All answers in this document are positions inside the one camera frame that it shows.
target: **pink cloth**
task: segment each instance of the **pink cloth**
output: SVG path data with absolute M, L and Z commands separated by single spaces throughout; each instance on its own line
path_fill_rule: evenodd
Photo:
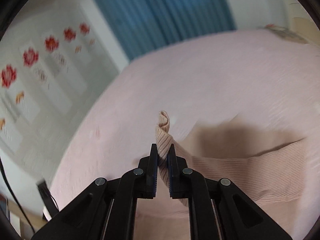
M 169 130 L 169 116 L 165 111 L 161 111 L 156 126 L 158 178 L 161 178 L 167 187 L 169 187 L 169 177 L 166 159 L 173 143 L 176 155 L 183 157 L 189 168 L 200 172 L 208 179 L 216 181 L 221 178 L 230 179 L 282 229 L 292 235 L 297 204 L 304 188 L 306 156 L 304 139 L 300 140 L 292 131 L 259 130 L 257 127 L 245 124 L 239 116 L 212 127 L 196 124 L 180 143 L 173 139 Z M 159 198 L 160 189 L 157 192 L 156 198 L 152 201 L 154 205 L 164 206 L 173 201 Z M 180 201 L 188 207 L 187 199 Z M 181 205 L 174 206 L 170 212 L 171 214 L 185 212 L 185 217 L 188 219 L 188 210 Z M 140 219 L 146 221 L 150 217 L 151 215 L 138 217 L 137 225 L 143 225 Z M 166 238 L 154 236 L 150 239 L 176 239 L 174 236 L 178 228 L 188 228 L 187 219 L 175 219 L 170 225 L 166 225 Z M 157 236 L 162 236 L 159 228 L 162 223 L 148 224 L 148 228 L 136 226 L 135 232 L 143 231 L 149 235 L 147 231 L 156 231 Z
M 267 30 L 238 31 L 186 41 L 133 61 L 71 141 L 51 185 L 59 207 L 97 177 L 114 179 L 136 167 L 155 142 L 162 109 L 171 117 L 170 133 L 177 141 L 198 120 L 217 124 L 237 114 L 262 129 L 304 135 L 307 178 L 293 238 L 306 235 L 320 214 L 317 47 L 281 40 Z M 142 201 L 137 212 L 170 214 L 170 205 Z

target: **wall decal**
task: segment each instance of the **wall decal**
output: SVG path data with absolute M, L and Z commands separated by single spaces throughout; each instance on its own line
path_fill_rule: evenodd
M 86 23 L 81 23 L 79 28 L 80 28 L 80 32 L 83 35 L 87 35 L 90 32 L 90 26 L 88 26 Z
M 23 98 L 24 98 L 24 91 L 21 91 L 16 95 L 16 104 L 20 104 Z
M 37 63 L 39 59 L 39 52 L 35 51 L 33 48 L 29 47 L 23 53 L 23 65 L 31 67 L 33 64 Z
M 5 126 L 5 118 L 1 118 L 0 119 L 0 131 L 2 131 L 2 129 L 4 128 Z
M 55 52 L 53 57 L 57 60 L 59 65 L 65 66 L 67 64 L 65 57 L 60 52 Z
M 11 136 L 9 135 L 7 129 L 4 127 L 4 136 L 7 138 L 8 141 L 12 141 Z
M 1 72 L 2 87 L 9 88 L 11 83 L 17 79 L 17 69 L 12 68 L 11 64 L 8 64 Z
M 76 32 L 70 27 L 63 31 L 64 39 L 68 42 L 73 41 L 76 38 Z
M 80 53 L 82 46 L 76 46 L 75 53 Z
M 96 42 L 95 39 L 91 39 L 91 40 L 89 41 L 89 45 L 92 46 L 93 44 L 95 44 L 95 42 Z
M 50 35 L 49 38 L 45 39 L 45 49 L 52 53 L 59 47 L 59 40 L 56 40 L 53 35 Z
M 45 74 L 45 72 L 41 68 L 34 68 L 33 73 L 36 75 L 36 78 L 41 83 L 46 83 L 48 76 Z

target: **pink knit garment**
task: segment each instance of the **pink knit garment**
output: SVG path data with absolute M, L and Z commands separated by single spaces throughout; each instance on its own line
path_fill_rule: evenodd
M 259 206 L 295 200 L 302 195 L 304 140 L 290 143 L 279 150 L 261 156 L 217 159 L 192 156 L 168 133 L 169 128 L 169 117 L 165 111 L 161 111 L 156 127 L 156 144 L 160 177 L 167 186 L 169 186 L 169 179 L 166 157 L 173 143 L 176 155 L 185 158 L 188 167 L 200 172 L 208 179 L 230 179 Z M 188 204 L 186 199 L 181 202 L 185 206 Z

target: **white wall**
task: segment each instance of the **white wall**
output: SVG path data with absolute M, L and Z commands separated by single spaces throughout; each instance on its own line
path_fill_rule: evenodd
M 2 150 L 0 157 L 8 182 L 20 204 L 34 214 L 42 216 L 43 202 L 37 190 L 36 180 L 15 164 Z M 0 176 L 0 192 L 13 200 L 2 176 Z
M 82 13 L 90 22 L 100 42 L 108 52 L 113 63 L 121 72 L 128 64 L 129 59 L 123 51 L 119 41 L 113 34 L 110 26 L 98 9 L 94 0 L 56 0 L 62 7 L 79 6 Z
M 287 27 L 283 0 L 227 0 L 240 30 L 256 29 L 267 24 Z

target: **metal pin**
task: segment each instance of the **metal pin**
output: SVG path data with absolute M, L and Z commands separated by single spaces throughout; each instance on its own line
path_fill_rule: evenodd
M 104 178 L 97 178 L 94 182 L 97 186 L 101 186 L 106 182 L 106 180 Z
M 136 168 L 133 170 L 133 173 L 135 175 L 141 175 L 143 173 L 143 169 L 140 169 L 140 168 Z
M 192 169 L 190 169 L 190 168 L 184 168 L 184 169 L 182 170 L 182 173 L 183 173 L 183 174 L 186 174 L 186 175 L 190 175 L 190 174 L 192 173 Z
M 229 179 L 222 179 L 222 180 L 220 180 L 220 183 L 223 186 L 229 186 L 231 184 L 231 181 Z

